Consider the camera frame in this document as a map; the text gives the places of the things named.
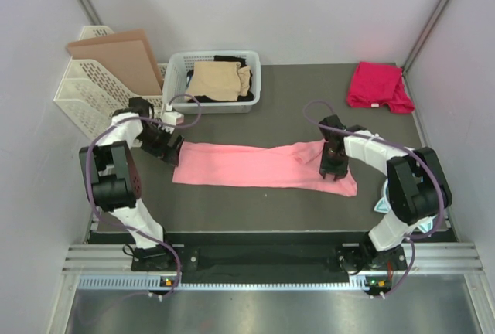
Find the pink t shirt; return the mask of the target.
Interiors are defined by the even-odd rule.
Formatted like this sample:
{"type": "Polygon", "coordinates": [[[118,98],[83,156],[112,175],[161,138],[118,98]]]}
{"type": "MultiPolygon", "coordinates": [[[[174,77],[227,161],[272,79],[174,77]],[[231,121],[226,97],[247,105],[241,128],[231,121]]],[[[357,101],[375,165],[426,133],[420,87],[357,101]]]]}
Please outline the pink t shirt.
{"type": "Polygon", "coordinates": [[[323,141],[274,148],[208,143],[183,144],[175,184],[308,189],[340,196],[357,195],[351,174],[334,179],[319,174],[323,141]]]}

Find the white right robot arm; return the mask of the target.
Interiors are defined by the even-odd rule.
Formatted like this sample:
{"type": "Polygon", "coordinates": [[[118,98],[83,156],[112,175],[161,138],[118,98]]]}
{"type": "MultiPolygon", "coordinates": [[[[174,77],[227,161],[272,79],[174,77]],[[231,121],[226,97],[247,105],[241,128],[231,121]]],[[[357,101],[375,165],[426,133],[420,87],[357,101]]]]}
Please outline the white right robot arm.
{"type": "Polygon", "coordinates": [[[360,257],[372,269],[385,264],[420,223],[452,204],[452,192],[436,152],[413,150],[385,141],[359,125],[346,128],[337,115],[318,123],[324,137],[319,174],[341,180],[351,158],[387,176],[391,209],[360,242],[360,257]]]}

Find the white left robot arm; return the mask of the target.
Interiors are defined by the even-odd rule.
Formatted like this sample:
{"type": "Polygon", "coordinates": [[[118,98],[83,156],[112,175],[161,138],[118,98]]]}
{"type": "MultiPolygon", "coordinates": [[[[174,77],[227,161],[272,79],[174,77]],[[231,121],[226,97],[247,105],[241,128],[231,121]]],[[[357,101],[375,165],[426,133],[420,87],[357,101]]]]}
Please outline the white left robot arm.
{"type": "Polygon", "coordinates": [[[132,258],[133,271],[166,271],[176,266],[175,251],[164,244],[166,231],[149,213],[142,199],[142,181],[131,154],[134,143],[158,160],[176,167],[184,138],[175,132],[183,115],[166,105],[155,116],[154,106],[142,97],[128,100],[128,106],[111,115],[106,135],[94,148],[79,151],[86,193],[94,205],[111,214],[131,234],[135,246],[124,245],[132,258]]]}

